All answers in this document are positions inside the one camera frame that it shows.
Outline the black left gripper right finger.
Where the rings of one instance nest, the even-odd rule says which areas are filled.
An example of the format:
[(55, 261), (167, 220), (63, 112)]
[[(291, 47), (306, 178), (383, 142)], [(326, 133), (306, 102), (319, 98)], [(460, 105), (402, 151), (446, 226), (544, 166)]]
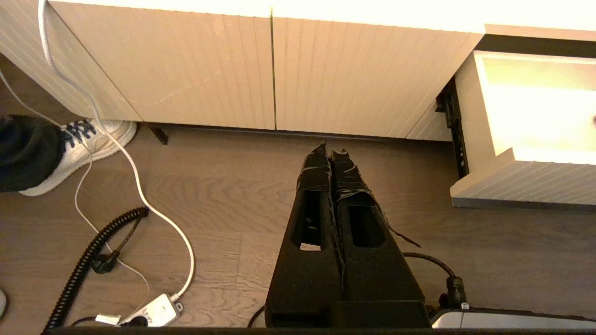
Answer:
[(345, 150), (331, 166), (343, 290), (332, 326), (429, 327), (423, 292), (358, 166)]

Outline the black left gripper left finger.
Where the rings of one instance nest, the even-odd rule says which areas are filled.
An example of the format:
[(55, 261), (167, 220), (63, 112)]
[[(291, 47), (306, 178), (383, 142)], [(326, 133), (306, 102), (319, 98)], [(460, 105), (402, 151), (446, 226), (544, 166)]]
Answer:
[(340, 261), (326, 142), (306, 157), (264, 305), (267, 327), (342, 327)]

